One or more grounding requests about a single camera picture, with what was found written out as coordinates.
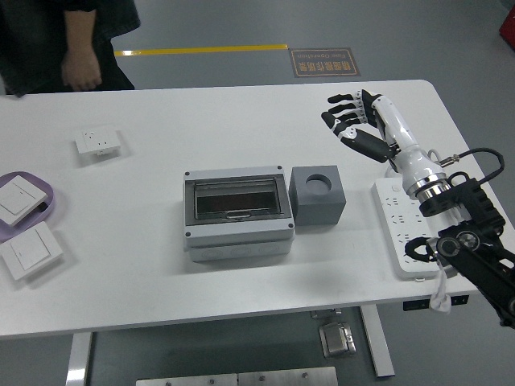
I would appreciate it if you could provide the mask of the person's hand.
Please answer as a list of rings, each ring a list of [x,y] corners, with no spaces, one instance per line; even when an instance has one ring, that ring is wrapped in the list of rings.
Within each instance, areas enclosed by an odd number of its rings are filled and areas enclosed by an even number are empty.
[[[64,85],[73,91],[90,91],[101,84],[100,64],[90,43],[67,50],[61,64],[61,77]]]

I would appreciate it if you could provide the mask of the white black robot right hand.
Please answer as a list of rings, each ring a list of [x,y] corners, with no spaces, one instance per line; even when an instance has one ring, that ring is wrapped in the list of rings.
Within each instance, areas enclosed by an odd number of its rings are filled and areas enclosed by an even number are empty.
[[[338,139],[380,163],[389,162],[402,175],[402,186],[419,202],[450,189],[443,168],[418,144],[394,103],[362,89],[328,98],[333,106],[321,114]]]

